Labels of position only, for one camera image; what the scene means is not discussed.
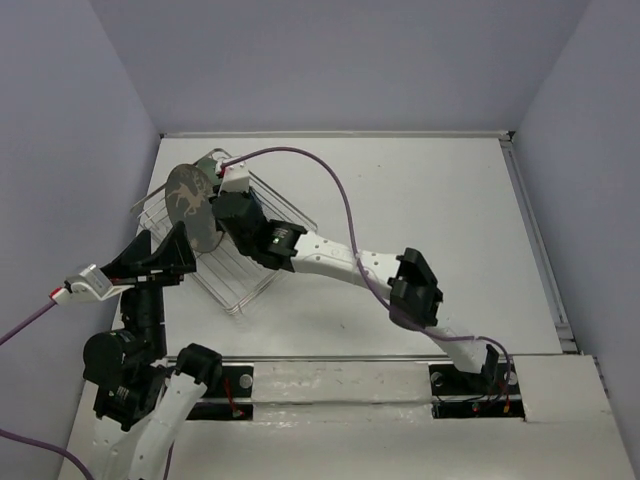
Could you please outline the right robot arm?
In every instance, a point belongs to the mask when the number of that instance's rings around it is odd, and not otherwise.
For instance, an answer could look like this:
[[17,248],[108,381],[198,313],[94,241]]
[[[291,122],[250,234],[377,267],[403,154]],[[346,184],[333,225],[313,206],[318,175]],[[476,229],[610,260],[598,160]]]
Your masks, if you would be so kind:
[[270,270],[319,275],[365,288],[382,302],[392,323],[433,340],[461,372],[468,390],[482,392],[496,381],[496,346],[438,319],[443,293],[418,250],[407,248],[394,255],[353,249],[301,225],[267,218],[248,192],[223,192],[210,203],[217,225],[241,255]]

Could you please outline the dark blue plate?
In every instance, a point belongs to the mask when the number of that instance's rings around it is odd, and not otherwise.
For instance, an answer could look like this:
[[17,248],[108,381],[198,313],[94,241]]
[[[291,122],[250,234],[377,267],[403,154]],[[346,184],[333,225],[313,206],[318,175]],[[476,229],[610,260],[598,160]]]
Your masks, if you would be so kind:
[[253,188],[251,188],[249,190],[249,196],[253,200],[254,204],[257,207],[257,209],[260,210],[260,211],[263,211],[263,207],[262,207],[262,203],[261,203],[260,197],[259,197],[259,195],[256,193],[256,191]]

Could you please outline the teal flower plate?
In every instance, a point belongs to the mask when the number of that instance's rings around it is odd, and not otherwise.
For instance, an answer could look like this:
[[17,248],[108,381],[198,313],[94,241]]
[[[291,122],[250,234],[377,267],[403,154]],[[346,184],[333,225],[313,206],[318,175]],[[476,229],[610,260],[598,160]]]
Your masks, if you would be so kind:
[[221,183],[221,178],[218,176],[218,161],[215,158],[211,156],[202,157],[195,163],[195,166],[207,176],[213,185]]

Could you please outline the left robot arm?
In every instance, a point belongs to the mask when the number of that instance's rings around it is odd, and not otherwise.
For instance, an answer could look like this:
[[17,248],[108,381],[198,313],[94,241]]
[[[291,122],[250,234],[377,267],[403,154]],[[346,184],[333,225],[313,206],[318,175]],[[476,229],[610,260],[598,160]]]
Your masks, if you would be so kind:
[[111,263],[82,275],[79,292],[118,297],[122,328],[90,337],[86,381],[96,385],[97,423],[89,470],[96,479],[155,479],[182,424],[221,383],[219,353],[191,343],[173,368],[167,354],[163,290],[196,270],[186,227],[176,223],[157,248],[144,230]]

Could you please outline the grey deer plate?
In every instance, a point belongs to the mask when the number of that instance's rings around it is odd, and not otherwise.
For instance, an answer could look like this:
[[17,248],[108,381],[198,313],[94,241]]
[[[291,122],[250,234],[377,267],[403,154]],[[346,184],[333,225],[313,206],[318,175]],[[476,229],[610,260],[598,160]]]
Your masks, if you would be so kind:
[[180,164],[170,172],[165,189],[165,206],[172,225],[183,222],[192,249],[199,253],[214,251],[222,238],[217,229],[209,199],[214,183],[200,168]]

